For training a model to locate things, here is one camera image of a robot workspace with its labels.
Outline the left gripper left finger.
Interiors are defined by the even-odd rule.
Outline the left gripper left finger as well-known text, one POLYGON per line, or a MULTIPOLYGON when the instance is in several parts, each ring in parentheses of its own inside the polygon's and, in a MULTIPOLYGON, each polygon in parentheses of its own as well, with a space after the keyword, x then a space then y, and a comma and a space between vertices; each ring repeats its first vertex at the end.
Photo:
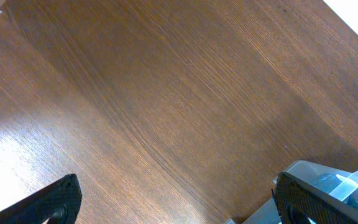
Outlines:
POLYGON ((76 174, 68 174, 0 211, 0 223, 70 223, 80 212, 82 193, 76 174))

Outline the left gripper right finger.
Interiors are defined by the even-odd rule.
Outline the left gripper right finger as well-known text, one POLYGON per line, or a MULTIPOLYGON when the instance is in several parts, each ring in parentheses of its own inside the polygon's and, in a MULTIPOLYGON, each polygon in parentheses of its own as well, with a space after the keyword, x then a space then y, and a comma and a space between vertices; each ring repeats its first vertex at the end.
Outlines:
POLYGON ((288 172, 279 173, 272 195, 282 223, 358 224, 358 210, 288 172))

